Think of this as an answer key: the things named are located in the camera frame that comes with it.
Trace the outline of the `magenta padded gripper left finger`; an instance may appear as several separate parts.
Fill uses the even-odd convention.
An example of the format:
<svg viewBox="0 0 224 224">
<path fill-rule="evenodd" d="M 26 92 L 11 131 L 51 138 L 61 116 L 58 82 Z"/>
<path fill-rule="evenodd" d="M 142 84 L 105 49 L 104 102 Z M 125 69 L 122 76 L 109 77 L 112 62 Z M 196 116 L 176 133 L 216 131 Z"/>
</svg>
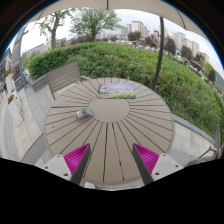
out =
<svg viewBox="0 0 224 224">
<path fill-rule="evenodd" d="M 90 155 L 90 144 L 86 144 L 65 156 L 55 155 L 43 166 L 43 170 L 79 185 Z"/>
</svg>

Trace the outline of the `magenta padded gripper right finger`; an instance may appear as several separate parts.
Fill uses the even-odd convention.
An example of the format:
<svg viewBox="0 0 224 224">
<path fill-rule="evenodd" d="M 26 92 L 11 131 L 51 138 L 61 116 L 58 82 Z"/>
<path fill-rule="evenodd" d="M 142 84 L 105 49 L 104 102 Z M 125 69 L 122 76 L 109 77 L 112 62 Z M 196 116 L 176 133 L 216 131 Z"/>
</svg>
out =
<svg viewBox="0 0 224 224">
<path fill-rule="evenodd" d="M 168 154 L 157 154 L 136 143 L 132 146 L 132 155 L 145 185 L 183 168 L 182 165 Z"/>
</svg>

